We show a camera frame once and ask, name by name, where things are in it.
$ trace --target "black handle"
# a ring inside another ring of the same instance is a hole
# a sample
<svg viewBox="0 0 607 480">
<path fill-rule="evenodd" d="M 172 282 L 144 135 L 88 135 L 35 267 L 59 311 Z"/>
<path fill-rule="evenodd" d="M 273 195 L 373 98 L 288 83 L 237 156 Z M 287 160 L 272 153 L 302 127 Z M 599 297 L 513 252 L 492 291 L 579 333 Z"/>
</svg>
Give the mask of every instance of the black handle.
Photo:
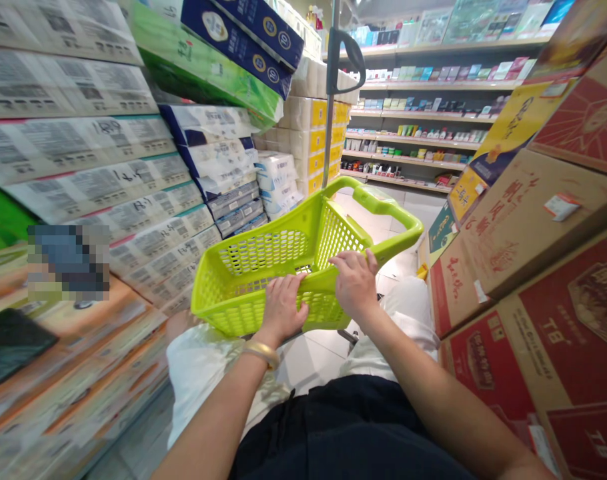
<svg viewBox="0 0 607 480">
<path fill-rule="evenodd" d="M 350 63 L 359 72 L 359 83 L 354 87 L 339 90 L 337 80 L 339 78 L 339 50 L 342 42 L 346 45 L 346 53 Z M 326 90 L 328 95 L 339 95 L 360 89 L 366 83 L 366 62 L 359 45 L 348 35 L 348 32 L 330 27 L 330 38 L 328 39 L 328 73 L 326 75 Z"/>
</svg>

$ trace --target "gold bracelet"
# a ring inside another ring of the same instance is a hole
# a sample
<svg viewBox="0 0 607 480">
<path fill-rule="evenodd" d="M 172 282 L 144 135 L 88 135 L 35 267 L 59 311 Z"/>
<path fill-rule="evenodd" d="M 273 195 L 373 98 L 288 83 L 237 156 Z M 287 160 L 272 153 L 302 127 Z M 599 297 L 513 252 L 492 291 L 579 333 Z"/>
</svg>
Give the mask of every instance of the gold bracelet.
<svg viewBox="0 0 607 480">
<path fill-rule="evenodd" d="M 279 367 L 279 355 L 272 348 L 264 345 L 256 340 L 248 340 L 243 345 L 241 353 L 248 352 L 266 360 L 268 362 L 268 370 L 276 370 Z"/>
</svg>

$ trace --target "shopping basket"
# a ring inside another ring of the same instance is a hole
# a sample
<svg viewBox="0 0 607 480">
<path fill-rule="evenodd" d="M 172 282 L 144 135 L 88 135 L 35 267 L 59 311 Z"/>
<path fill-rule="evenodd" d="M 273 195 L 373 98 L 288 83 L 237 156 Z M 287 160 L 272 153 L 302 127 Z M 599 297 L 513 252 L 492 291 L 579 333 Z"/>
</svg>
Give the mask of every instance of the shopping basket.
<svg viewBox="0 0 607 480">
<path fill-rule="evenodd" d="M 407 229 L 373 245 L 372 238 L 331 200 L 342 187 L 369 212 L 391 215 Z M 229 336 L 256 332 L 263 319 L 265 287 L 275 277 L 308 272 L 297 294 L 310 306 L 303 331 L 345 329 L 350 318 L 335 298 L 338 270 L 328 259 L 369 247 L 380 266 L 411 247 L 424 226 L 396 201 L 351 177 L 341 177 L 299 207 L 255 230 L 210 247 L 201 257 L 192 312 Z"/>
</svg>

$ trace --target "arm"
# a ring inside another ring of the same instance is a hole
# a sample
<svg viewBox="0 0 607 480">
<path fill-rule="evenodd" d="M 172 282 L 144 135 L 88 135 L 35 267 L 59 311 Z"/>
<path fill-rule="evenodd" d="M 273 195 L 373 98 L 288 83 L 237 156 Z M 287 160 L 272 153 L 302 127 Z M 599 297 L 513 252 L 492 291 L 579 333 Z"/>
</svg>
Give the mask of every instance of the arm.
<svg viewBox="0 0 607 480">
<path fill-rule="evenodd" d="M 297 290 L 306 274 L 273 279 L 266 289 L 263 323 L 253 339 L 277 349 L 306 321 Z M 153 480 L 227 479 L 267 362 L 242 353 L 195 414 L 152 476 Z"/>
<path fill-rule="evenodd" d="M 492 411 L 426 355 L 379 306 L 377 261 L 358 252 L 330 259 L 339 269 L 336 295 L 395 373 L 432 437 L 481 478 L 554 479 L 543 463 Z"/>
</svg>

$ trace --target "leg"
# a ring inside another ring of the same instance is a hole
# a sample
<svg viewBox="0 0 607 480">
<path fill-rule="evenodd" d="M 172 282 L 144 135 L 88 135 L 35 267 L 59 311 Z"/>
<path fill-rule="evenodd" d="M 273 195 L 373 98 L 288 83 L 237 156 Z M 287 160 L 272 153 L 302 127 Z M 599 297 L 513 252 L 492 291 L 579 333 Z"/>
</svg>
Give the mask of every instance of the leg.
<svg viewBox="0 0 607 480">
<path fill-rule="evenodd" d="M 382 299 L 381 305 L 399 328 L 437 361 L 440 342 L 430 314 L 430 297 L 426 282 L 417 277 L 400 281 Z M 397 381 L 383 355 L 368 337 L 357 342 L 342 365 L 340 377 L 347 375 L 377 375 Z"/>
<path fill-rule="evenodd" d="M 194 325 L 189 312 L 180 312 L 170 318 L 167 334 L 170 345 L 166 355 L 175 392 L 168 439 L 170 449 L 239 357 L 243 340 L 226 338 L 208 323 Z M 267 372 L 255 394 L 243 434 L 259 423 L 272 407 L 284 402 L 288 395 L 288 389 L 276 382 L 274 373 Z"/>
</svg>

